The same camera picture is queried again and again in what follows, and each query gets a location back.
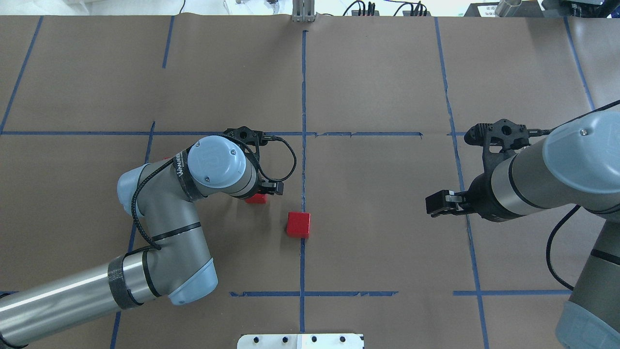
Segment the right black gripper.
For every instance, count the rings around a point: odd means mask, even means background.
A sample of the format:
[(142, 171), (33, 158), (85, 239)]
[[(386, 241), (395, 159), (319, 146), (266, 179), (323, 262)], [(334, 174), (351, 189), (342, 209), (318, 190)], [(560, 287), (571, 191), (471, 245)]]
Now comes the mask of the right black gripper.
[(463, 216), (473, 213), (467, 201), (467, 191), (439, 190), (425, 198), (426, 212), (430, 216)]

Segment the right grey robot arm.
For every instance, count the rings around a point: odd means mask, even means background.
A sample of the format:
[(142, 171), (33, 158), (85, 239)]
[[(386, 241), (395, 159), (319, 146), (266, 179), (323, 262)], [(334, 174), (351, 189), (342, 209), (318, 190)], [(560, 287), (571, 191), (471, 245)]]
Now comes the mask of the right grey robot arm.
[(619, 320), (619, 112), (593, 111), (551, 130), (507, 119), (474, 125), (483, 173), (465, 191), (425, 199), (432, 217), (478, 214), (505, 222), (573, 204), (605, 223), (556, 327), (566, 349), (617, 349)]

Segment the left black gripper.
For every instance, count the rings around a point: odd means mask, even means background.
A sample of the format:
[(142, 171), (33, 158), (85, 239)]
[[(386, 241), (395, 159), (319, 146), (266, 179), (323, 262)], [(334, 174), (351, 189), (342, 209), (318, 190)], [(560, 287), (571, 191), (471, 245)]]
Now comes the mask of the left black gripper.
[(269, 196), (282, 196), (284, 192), (284, 183), (282, 181), (272, 181), (261, 178), (257, 180), (250, 190), (242, 196), (242, 198), (250, 198), (256, 194), (265, 194)]

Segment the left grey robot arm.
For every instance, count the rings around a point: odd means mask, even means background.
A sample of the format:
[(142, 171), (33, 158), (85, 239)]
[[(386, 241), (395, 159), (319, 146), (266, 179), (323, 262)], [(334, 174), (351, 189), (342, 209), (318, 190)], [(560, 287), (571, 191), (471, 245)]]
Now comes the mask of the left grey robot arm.
[(208, 135), (167, 160), (124, 173), (117, 196), (146, 246), (109, 263), (1, 299), (1, 347), (29, 343), (167, 296), (195, 302), (218, 284), (196, 202), (224, 193), (237, 199), (281, 195), (283, 178), (269, 177), (260, 148), (279, 136), (229, 128)]

